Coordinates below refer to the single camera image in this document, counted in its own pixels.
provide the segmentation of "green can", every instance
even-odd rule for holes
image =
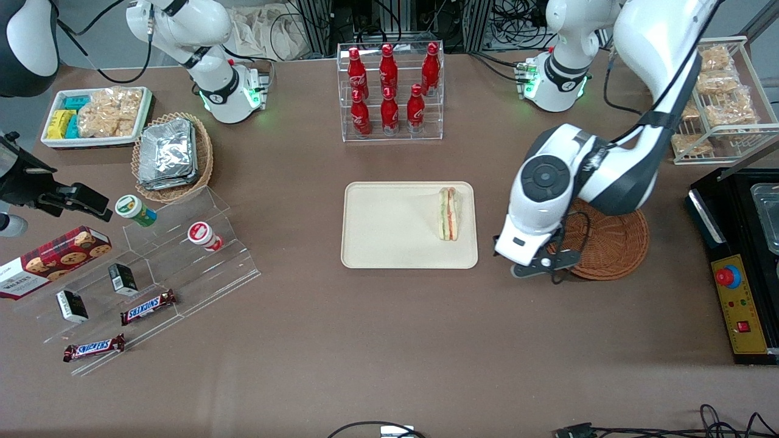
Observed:
[[[119,216],[132,219],[142,227],[148,227],[157,220],[157,212],[144,205],[138,196],[122,196],[116,201],[115,209]]]

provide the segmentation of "sandwich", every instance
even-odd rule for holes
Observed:
[[[457,240],[457,213],[459,202],[457,191],[446,187],[439,192],[439,238],[441,240]]]

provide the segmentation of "beige tray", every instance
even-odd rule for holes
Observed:
[[[461,195],[460,237],[438,237],[439,191]],[[469,269],[478,261],[474,188],[467,182],[352,182],[344,195],[341,262],[367,269]]]

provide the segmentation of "red button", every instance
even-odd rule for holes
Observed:
[[[718,284],[727,287],[733,284],[733,281],[735,281],[735,276],[731,270],[724,267],[720,270],[717,270],[717,273],[714,275],[714,280],[716,280]]]

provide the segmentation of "aluminum foil package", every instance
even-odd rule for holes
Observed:
[[[185,118],[152,125],[143,130],[138,183],[160,190],[197,181],[195,126]]]

